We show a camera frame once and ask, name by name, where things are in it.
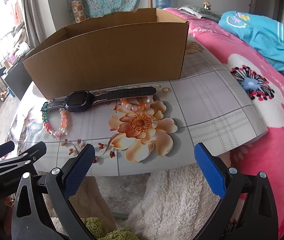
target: green item on bed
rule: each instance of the green item on bed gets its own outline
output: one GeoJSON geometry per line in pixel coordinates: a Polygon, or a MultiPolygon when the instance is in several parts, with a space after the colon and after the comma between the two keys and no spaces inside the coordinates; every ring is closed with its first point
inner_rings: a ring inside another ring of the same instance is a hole
{"type": "Polygon", "coordinates": [[[119,228],[105,234],[103,220],[98,217],[82,218],[82,221],[98,240],[139,240],[130,228],[119,228]]]}
{"type": "Polygon", "coordinates": [[[192,14],[199,19],[203,17],[203,18],[207,18],[209,20],[215,21],[217,23],[219,22],[222,16],[221,13],[211,11],[208,9],[204,9],[203,7],[198,7],[194,5],[185,5],[179,8],[179,10],[192,14]]]}

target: colorful bead bracelet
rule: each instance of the colorful bead bracelet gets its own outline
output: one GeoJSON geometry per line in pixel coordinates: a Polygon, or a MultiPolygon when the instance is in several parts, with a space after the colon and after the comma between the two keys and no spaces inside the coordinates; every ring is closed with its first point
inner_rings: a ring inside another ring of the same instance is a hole
{"type": "Polygon", "coordinates": [[[153,96],[148,96],[146,102],[138,106],[128,103],[126,98],[122,98],[120,99],[120,101],[121,101],[122,106],[124,106],[127,110],[133,111],[133,112],[136,112],[136,111],[141,112],[144,109],[148,109],[151,107],[151,104],[154,102],[153,96]]]}
{"type": "Polygon", "coordinates": [[[53,127],[48,122],[47,118],[47,111],[42,111],[42,120],[44,123],[44,127],[46,131],[52,135],[53,138],[59,140],[63,134],[66,134],[66,127],[67,127],[67,117],[66,117],[66,109],[60,108],[60,114],[62,117],[61,128],[58,131],[54,131],[53,127]]]}

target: cardboard box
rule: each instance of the cardboard box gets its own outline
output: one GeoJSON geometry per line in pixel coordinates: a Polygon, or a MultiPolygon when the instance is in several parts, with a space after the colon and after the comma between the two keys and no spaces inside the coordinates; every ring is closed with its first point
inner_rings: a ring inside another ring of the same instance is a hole
{"type": "Polygon", "coordinates": [[[68,25],[23,61],[47,98],[180,78],[189,23],[157,8],[68,25]]]}

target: patterned box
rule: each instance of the patterned box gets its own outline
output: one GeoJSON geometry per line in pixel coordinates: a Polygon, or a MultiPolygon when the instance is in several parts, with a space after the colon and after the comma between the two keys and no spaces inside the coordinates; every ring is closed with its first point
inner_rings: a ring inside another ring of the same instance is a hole
{"type": "Polygon", "coordinates": [[[74,13],[75,22],[83,22],[86,20],[82,0],[72,1],[72,9],[74,13]]]}

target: floral tablecloth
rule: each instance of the floral tablecloth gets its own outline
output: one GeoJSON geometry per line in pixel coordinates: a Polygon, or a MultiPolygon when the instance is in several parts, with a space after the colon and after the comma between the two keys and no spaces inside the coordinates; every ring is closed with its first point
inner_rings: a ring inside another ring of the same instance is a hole
{"type": "MultiPolygon", "coordinates": [[[[188,38],[180,80],[103,91],[152,85],[157,86],[157,92],[150,108],[128,111],[117,100],[85,112],[67,113],[67,134],[56,140],[43,127],[40,110],[46,99],[32,83],[7,136],[15,143],[15,150],[5,158],[43,141],[47,153],[35,163],[35,168],[49,172],[62,167],[90,143],[95,147],[96,162],[87,175],[139,174],[195,163],[194,145],[199,142],[216,156],[267,133],[241,85],[192,37],[188,38]]],[[[138,98],[129,102],[138,105],[145,101],[146,98],[138,98]]],[[[59,110],[51,110],[48,115],[57,130],[61,125],[59,110]]]]}

